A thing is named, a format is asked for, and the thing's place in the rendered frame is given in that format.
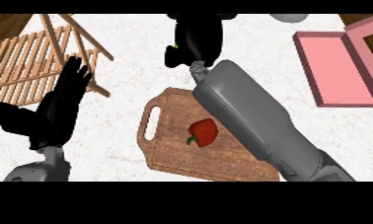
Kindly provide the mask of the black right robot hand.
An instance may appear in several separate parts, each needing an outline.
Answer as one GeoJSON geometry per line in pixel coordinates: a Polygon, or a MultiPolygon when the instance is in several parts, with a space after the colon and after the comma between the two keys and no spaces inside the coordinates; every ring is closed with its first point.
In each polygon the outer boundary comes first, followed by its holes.
{"type": "Polygon", "coordinates": [[[167,47],[166,65],[176,68],[182,64],[192,66],[197,61],[211,67],[223,47],[223,20],[236,18],[236,14],[170,14],[177,21],[176,44],[167,47]]]}

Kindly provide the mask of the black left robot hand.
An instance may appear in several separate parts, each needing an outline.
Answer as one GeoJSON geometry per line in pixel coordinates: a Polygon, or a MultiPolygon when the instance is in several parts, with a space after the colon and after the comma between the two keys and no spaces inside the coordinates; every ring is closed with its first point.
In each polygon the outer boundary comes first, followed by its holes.
{"type": "Polygon", "coordinates": [[[64,66],[57,86],[45,95],[34,112],[0,102],[0,128],[30,137],[32,150],[48,146],[62,147],[70,141],[90,78],[82,58],[73,56],[64,66]]]}

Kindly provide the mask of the brown wooden cutting board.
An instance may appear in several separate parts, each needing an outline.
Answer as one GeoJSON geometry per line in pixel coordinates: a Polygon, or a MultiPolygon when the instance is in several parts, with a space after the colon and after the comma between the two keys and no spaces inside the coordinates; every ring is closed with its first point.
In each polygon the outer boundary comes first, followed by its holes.
{"type": "Polygon", "coordinates": [[[203,108],[192,90],[167,88],[145,106],[138,143],[151,169],[211,181],[278,182],[275,167],[260,161],[220,121],[203,108]],[[197,145],[188,129],[211,118],[217,136],[205,147],[197,145]]]}

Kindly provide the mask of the pink open box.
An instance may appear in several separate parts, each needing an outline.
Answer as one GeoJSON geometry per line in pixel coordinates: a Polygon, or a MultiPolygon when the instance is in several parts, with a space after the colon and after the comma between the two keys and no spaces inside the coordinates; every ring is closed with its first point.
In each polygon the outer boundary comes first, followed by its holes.
{"type": "Polygon", "coordinates": [[[295,47],[320,108],[373,108],[373,14],[341,14],[343,32],[297,32],[295,47]]]}

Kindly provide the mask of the wooden slatted rack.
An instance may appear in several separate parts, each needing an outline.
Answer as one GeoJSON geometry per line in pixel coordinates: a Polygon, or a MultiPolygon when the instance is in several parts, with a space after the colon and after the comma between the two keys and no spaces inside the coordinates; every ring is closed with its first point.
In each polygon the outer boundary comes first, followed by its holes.
{"type": "Polygon", "coordinates": [[[42,14],[45,29],[23,35],[32,14],[0,14],[0,102],[20,107],[42,101],[54,89],[62,67],[77,56],[95,73],[98,54],[114,56],[73,19],[61,14],[65,27],[54,28],[52,19],[42,14]]]}

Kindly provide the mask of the grey round object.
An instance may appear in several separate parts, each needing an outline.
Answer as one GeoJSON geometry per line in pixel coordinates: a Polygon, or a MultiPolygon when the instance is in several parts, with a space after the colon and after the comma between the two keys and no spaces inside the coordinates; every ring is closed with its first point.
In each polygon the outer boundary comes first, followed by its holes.
{"type": "Polygon", "coordinates": [[[309,14],[272,14],[272,17],[284,23],[300,23],[309,14]]]}

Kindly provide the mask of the red bell pepper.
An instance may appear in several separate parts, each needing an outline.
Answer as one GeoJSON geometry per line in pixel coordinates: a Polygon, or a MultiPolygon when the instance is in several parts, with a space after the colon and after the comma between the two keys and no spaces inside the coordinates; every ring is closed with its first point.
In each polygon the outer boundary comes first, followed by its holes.
{"type": "Polygon", "coordinates": [[[188,129],[191,134],[186,144],[197,142],[198,147],[208,146],[216,140],[219,129],[216,122],[211,118],[195,122],[188,129]]]}

